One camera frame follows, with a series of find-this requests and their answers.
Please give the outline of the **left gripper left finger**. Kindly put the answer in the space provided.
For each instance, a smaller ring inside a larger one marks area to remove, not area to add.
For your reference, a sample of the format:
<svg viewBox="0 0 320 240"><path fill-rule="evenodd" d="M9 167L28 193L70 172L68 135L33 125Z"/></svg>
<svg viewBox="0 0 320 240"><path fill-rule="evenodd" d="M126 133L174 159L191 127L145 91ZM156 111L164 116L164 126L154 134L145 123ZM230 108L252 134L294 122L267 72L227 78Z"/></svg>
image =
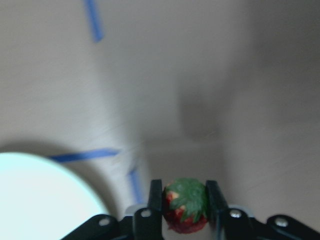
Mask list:
<svg viewBox="0 0 320 240"><path fill-rule="evenodd" d="M95 215L63 237L64 240L161 240L163 188L152 180L148 203L128 208L122 220L107 214Z"/></svg>

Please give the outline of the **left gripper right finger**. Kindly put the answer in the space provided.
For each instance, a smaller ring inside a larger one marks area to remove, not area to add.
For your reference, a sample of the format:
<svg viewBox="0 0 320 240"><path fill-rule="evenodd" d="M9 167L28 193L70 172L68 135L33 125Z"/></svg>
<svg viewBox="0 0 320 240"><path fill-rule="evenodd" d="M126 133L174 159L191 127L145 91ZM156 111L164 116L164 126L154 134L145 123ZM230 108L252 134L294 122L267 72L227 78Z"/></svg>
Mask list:
<svg viewBox="0 0 320 240"><path fill-rule="evenodd" d="M215 180L205 183L208 221L216 240L318 240L320 233L295 218L276 214L265 223L237 205L229 205Z"/></svg>

